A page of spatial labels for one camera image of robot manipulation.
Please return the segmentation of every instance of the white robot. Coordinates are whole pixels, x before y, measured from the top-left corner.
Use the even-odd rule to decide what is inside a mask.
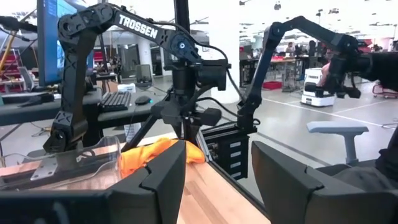
[[[318,83],[322,79],[322,68],[309,68],[305,70],[304,86],[306,83]],[[308,92],[303,89],[301,96],[301,103],[322,107],[322,106],[333,106],[335,103],[335,96],[329,94],[327,91],[324,92]]]

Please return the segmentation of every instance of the transparent plastic bin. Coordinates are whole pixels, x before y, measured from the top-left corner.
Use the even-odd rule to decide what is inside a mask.
[[[30,162],[0,168],[0,190],[107,189],[121,180],[120,150],[118,138],[103,137],[95,146],[48,156],[10,154]]]

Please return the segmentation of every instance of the computer mouse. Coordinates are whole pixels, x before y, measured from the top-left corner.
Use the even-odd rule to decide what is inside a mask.
[[[135,104],[137,106],[142,106],[142,105],[146,105],[148,103],[150,103],[152,101],[151,98],[149,98],[148,96],[140,96],[135,100]]]

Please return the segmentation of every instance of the chair armrest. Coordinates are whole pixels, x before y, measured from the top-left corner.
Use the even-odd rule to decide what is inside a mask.
[[[365,125],[354,121],[312,121],[307,124],[310,133],[357,136],[369,131]]]

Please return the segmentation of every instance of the wooden table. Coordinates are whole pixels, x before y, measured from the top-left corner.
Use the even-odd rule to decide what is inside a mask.
[[[0,168],[1,175],[9,175],[35,169],[39,162]],[[62,189],[105,189],[115,183],[115,175],[103,172],[100,175]],[[185,187],[180,206],[178,224],[224,224],[255,223],[270,224],[270,221],[210,165],[187,164]]]

